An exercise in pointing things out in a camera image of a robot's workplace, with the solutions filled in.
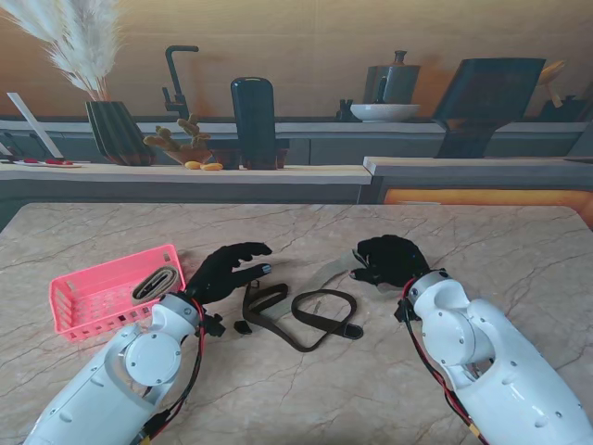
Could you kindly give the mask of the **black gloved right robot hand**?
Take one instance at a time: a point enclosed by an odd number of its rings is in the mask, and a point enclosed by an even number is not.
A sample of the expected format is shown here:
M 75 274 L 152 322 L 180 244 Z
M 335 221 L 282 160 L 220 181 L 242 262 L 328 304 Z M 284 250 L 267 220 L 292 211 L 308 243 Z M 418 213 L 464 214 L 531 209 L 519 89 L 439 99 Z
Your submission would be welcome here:
M 403 288 L 410 280 L 430 273 L 431 268 L 416 244 L 397 235 L 382 235 L 360 241 L 356 250 L 363 267 L 350 277 L 374 286 Z

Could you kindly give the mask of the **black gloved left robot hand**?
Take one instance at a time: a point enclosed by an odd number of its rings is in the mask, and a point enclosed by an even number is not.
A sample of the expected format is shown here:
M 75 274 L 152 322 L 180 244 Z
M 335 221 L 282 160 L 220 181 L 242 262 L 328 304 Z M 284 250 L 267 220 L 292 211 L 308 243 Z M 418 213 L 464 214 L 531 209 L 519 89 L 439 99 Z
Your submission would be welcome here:
M 187 282 L 184 294 L 201 305 L 227 298 L 236 288 L 258 280 L 271 271 L 268 263 L 239 270 L 241 262 L 269 256 L 272 250 L 264 243 L 244 242 L 224 246 L 208 255 Z

